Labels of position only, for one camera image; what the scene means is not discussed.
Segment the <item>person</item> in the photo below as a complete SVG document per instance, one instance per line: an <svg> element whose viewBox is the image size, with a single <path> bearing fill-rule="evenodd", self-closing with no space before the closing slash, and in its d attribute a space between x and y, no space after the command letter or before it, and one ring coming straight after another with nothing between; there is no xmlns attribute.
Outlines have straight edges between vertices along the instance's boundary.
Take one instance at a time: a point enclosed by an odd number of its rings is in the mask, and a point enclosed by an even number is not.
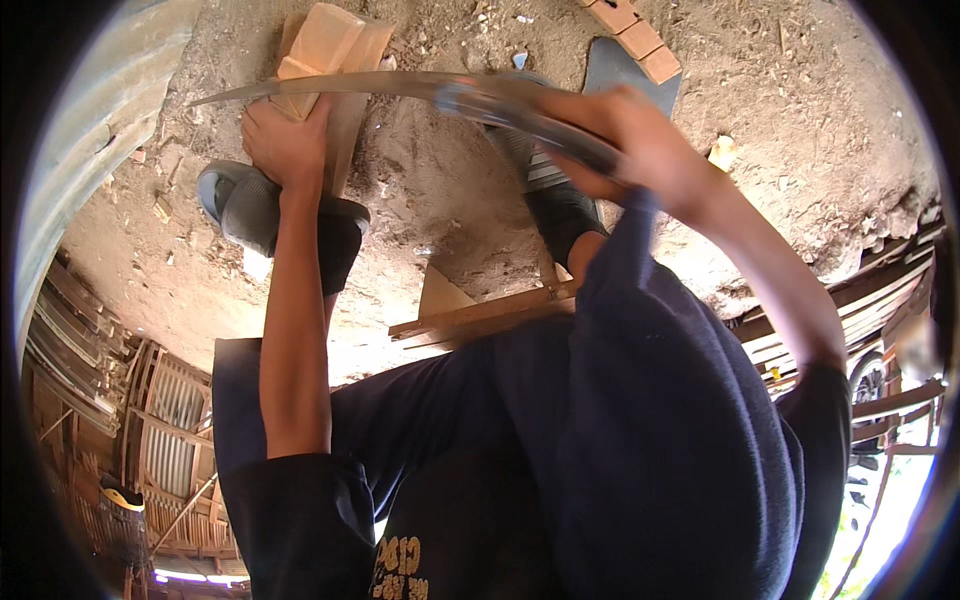
<svg viewBox="0 0 960 600"><path fill-rule="evenodd" d="M243 114L245 151L282 187L262 341L218 340L213 370L216 461L254 598L816 587L850 450L829 295L640 92L547 94L542 108L625 156L622 184L552 156L570 181L536 189L542 158L514 165L547 248L581 282L575 314L333 393L339 290L324 289L316 225L329 100L299 124L266 102ZM612 234L591 198L624 207ZM658 210L726 253L797 359L776 405L735 337L651 257Z"/></svg>

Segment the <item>hand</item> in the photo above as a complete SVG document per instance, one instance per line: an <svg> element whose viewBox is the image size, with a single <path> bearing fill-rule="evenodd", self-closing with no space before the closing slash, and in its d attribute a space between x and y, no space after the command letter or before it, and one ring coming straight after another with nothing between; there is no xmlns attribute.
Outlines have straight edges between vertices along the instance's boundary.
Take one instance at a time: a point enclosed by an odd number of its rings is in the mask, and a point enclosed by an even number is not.
<svg viewBox="0 0 960 600"><path fill-rule="evenodd" d="M723 177L723 172L697 154L657 106L633 87L622 85L596 96L547 95L541 106L617 146L626 157L617 178L656 192L662 208L681 220L704 196L705 186ZM614 202L622 199L623 186L566 156L551 156L585 194Z"/></svg>
<svg viewBox="0 0 960 600"><path fill-rule="evenodd" d="M255 167L284 189L309 191L319 199L330 104L331 96L322 95L306 120L296 123L266 98L254 102L240 119L244 152Z"/></svg>

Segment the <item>navy blue t-shirt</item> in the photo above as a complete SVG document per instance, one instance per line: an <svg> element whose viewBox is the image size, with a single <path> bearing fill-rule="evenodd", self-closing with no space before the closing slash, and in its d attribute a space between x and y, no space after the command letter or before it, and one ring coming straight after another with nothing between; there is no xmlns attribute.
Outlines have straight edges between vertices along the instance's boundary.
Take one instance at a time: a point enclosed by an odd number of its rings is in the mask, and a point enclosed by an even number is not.
<svg viewBox="0 0 960 600"><path fill-rule="evenodd" d="M254 597L808 598L846 376L812 368L775 406L650 257L655 212L626 203L575 315L335 392L331 455L267 461L258 348L218 342L217 464Z"/></svg>

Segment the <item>right hand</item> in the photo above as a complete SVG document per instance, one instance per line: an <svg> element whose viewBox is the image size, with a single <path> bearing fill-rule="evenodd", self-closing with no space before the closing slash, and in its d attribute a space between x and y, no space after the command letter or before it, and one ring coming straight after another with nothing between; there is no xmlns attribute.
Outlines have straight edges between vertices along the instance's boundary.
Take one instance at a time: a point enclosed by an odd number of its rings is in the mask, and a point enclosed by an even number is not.
<svg viewBox="0 0 960 600"><path fill-rule="evenodd" d="M681 221L695 210L705 186L723 177L642 92L628 85L595 96L546 95L549 114L594 132L620 149L626 159L617 178L658 194L663 210ZM626 191L584 165L550 153L557 165L588 196L620 202Z"/></svg>

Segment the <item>left hand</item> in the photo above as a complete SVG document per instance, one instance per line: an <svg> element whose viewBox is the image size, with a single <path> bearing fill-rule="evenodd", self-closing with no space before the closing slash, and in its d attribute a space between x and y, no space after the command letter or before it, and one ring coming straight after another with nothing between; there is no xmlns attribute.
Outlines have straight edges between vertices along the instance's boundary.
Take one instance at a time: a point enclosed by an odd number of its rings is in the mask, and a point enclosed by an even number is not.
<svg viewBox="0 0 960 600"><path fill-rule="evenodd" d="M322 95L302 123L291 121L266 98L244 110L243 149L257 167L284 189L301 188L318 196L324 181L326 117L331 96Z"/></svg>

